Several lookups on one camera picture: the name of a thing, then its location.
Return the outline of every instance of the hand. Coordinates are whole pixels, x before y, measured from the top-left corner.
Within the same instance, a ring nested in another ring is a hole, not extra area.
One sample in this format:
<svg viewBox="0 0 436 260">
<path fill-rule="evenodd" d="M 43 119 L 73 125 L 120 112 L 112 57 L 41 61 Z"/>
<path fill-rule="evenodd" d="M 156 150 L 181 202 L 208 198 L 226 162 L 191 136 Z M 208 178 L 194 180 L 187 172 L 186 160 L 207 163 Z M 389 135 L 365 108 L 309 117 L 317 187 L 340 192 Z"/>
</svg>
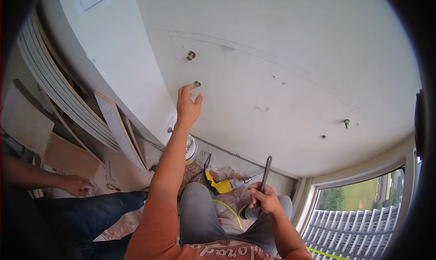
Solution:
<svg viewBox="0 0 436 260">
<path fill-rule="evenodd" d="M 62 176 L 59 188 L 76 197 L 86 197 L 88 189 L 92 188 L 92 184 L 81 176 L 68 175 Z"/>
<path fill-rule="evenodd" d="M 193 84 L 183 86 L 179 89 L 179 97 L 177 100 L 177 122 L 178 124 L 186 125 L 191 128 L 192 124 L 197 120 L 201 112 L 201 103 L 203 102 L 203 93 L 200 93 L 195 102 L 191 100 L 191 90 L 194 89 Z"/>
<path fill-rule="evenodd" d="M 283 209 L 282 205 L 280 204 L 279 198 L 274 192 L 274 189 L 269 185 L 265 185 L 264 193 L 262 193 L 258 190 L 260 189 L 261 185 L 261 182 L 257 182 L 248 187 L 251 196 L 251 202 L 248 207 L 253 208 L 254 204 L 256 204 L 256 202 L 259 200 L 260 208 L 265 213 L 275 213 Z"/>
</svg>

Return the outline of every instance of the power drill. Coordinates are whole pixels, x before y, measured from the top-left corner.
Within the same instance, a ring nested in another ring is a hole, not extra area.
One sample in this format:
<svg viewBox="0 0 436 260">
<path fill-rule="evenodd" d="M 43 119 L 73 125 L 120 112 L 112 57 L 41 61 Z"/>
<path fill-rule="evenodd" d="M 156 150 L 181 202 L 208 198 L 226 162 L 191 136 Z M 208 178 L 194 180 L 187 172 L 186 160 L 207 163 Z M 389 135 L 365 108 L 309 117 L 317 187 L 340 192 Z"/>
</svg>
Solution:
<svg viewBox="0 0 436 260">
<path fill-rule="evenodd" d="M 242 185 L 251 181 L 251 179 L 254 176 L 263 172 L 262 171 L 256 175 L 254 175 L 253 177 L 245 177 L 243 179 L 230 179 L 230 180 L 217 182 L 211 176 L 209 170 L 206 170 L 209 167 L 209 162 L 210 162 L 211 156 L 212 156 L 212 154 L 210 153 L 205 164 L 204 164 L 203 176 L 204 176 L 204 180 L 206 181 L 206 184 L 208 185 L 209 189 L 214 193 L 215 196 L 233 191 L 233 190 L 237 189 L 238 187 L 241 187 Z"/>
</svg>

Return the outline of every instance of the knee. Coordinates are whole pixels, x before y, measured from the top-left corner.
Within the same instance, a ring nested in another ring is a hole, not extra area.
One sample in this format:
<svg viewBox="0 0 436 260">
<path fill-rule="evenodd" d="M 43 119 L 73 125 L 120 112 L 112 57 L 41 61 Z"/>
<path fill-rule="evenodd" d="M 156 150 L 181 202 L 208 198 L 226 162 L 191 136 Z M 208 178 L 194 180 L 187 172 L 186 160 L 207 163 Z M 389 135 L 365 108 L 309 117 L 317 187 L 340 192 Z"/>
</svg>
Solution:
<svg viewBox="0 0 436 260">
<path fill-rule="evenodd" d="M 194 194 L 194 195 L 201 195 L 206 193 L 207 195 L 210 195 L 209 193 L 209 189 L 207 187 L 205 187 L 204 185 L 202 185 L 199 182 L 191 182 L 188 183 L 187 186 L 185 186 L 185 189 L 183 190 L 183 194 L 182 195 L 189 195 L 189 194 Z"/>
<path fill-rule="evenodd" d="M 292 215 L 292 201 L 291 198 L 286 195 L 280 195 L 278 196 L 279 202 L 282 205 L 283 209 L 285 210 L 286 215 L 288 216 L 288 219 L 291 219 Z"/>
</svg>

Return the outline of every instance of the tree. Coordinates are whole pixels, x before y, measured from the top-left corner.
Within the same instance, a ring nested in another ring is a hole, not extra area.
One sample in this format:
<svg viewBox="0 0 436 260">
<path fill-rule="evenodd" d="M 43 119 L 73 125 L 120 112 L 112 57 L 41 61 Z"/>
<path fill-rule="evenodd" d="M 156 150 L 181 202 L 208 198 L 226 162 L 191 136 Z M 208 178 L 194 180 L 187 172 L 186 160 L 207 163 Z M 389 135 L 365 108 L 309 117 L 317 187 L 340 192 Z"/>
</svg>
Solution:
<svg viewBox="0 0 436 260">
<path fill-rule="evenodd" d="M 325 211 L 343 211 L 344 205 L 344 188 L 333 187 L 321 191 L 317 209 Z"/>
<path fill-rule="evenodd" d="M 399 189 L 391 187 L 389 199 L 383 203 L 383 207 L 398 206 L 401 203 L 401 195 L 403 194 L 402 186 Z"/>
<path fill-rule="evenodd" d="M 383 208 L 383 205 L 381 204 L 381 202 L 375 201 L 374 204 L 372 205 L 372 208 L 381 210 Z"/>
</svg>

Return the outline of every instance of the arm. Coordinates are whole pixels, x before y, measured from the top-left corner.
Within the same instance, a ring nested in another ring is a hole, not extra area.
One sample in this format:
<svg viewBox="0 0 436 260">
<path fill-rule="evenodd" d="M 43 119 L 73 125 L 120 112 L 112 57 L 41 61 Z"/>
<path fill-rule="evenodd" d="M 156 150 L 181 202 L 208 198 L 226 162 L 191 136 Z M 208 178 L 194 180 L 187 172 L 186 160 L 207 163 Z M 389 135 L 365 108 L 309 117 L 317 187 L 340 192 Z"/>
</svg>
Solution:
<svg viewBox="0 0 436 260">
<path fill-rule="evenodd" d="M 7 184 L 28 190 L 57 187 L 74 196 L 86 196 L 85 188 L 92 187 L 80 176 L 48 172 L 8 154 L 1 155 L 1 170 Z"/>
<path fill-rule="evenodd" d="M 200 115 L 203 101 L 203 93 L 197 96 L 195 102 L 191 100 L 193 88 L 193 84 L 190 84 L 179 89 L 177 122 L 151 180 L 148 196 L 159 197 L 175 208 L 185 168 L 186 140 L 192 124 Z"/>
<path fill-rule="evenodd" d="M 280 256 L 284 258 L 295 250 L 305 250 L 306 245 L 304 241 L 291 224 L 291 221 L 289 221 L 273 188 L 265 185 L 265 191 L 262 193 L 257 190 L 260 186 L 260 182 L 250 185 L 251 203 L 249 208 L 253 208 L 256 201 L 259 200 L 261 209 L 265 213 L 270 213 L 275 246 Z"/>
</svg>

